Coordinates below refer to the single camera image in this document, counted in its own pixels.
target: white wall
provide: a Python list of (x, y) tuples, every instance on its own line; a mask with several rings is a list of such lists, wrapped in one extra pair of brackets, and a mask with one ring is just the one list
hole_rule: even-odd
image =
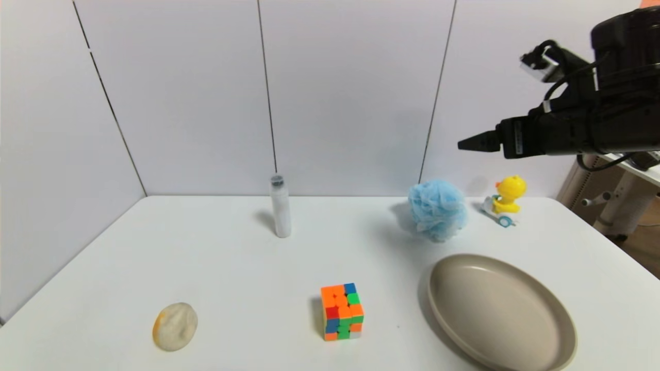
[(417, 183), (453, 0), (268, 0), (278, 170), (297, 195)]
[(440, 178), (468, 195), (484, 195), (495, 182), (520, 174), (528, 195), (555, 197), (573, 156), (505, 160), (501, 152), (459, 151), (457, 142), (541, 103), (550, 85), (520, 69), (520, 55), (552, 38), (593, 61), (591, 29), (639, 5), (640, 0), (458, 0), (422, 181)]
[(70, 0), (2, 4), (7, 319), (144, 193)]
[(256, 0), (78, 0), (153, 194), (266, 194), (275, 172)]

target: blue bath sponge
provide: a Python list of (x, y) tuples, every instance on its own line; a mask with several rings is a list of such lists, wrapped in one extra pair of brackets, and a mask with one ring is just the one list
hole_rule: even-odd
[(408, 192), (408, 202), (417, 231), (434, 242), (448, 240), (467, 223), (463, 194), (449, 182), (415, 185)]

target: beige plate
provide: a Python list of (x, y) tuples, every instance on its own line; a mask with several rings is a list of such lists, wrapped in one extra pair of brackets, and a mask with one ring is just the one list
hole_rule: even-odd
[(573, 358), (573, 321), (554, 295), (507, 263), (453, 255), (433, 268), (433, 312), (467, 354), (495, 370), (551, 371)]

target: wooden floor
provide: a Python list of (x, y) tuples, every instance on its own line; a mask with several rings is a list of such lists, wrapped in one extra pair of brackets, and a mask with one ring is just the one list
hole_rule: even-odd
[[(660, 197), (655, 198), (640, 224), (660, 224)], [(660, 279), (660, 226), (638, 226), (625, 242), (618, 245)]]

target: tabletop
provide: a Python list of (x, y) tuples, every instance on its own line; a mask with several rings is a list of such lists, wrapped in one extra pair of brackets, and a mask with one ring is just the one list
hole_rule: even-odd
[[(601, 158), (607, 161), (613, 161), (617, 160), (621, 157), (620, 154), (614, 154), (614, 153), (608, 153), (608, 154), (603, 154), (601, 155)], [(621, 168), (623, 168), (627, 172), (631, 172), (637, 176), (639, 176), (642, 179), (645, 179), (656, 186), (660, 187), (660, 165), (654, 166), (650, 168), (649, 170), (643, 171), (639, 170), (636, 167), (632, 166), (631, 164), (628, 164), (628, 161), (621, 162), (619, 165), (617, 165)]]
[[(467, 199), (446, 243), (414, 235), (402, 197), (292, 197), (291, 237), (268, 197), (147, 197), (0, 329), (0, 370), (482, 370), (428, 307), (431, 266), (457, 253), (506, 261), (575, 323), (567, 370), (658, 370), (660, 281), (551, 199), (524, 198), (502, 228)], [(355, 283), (360, 339), (325, 342), (319, 289)], [(187, 302), (188, 346), (158, 349), (159, 311)]]

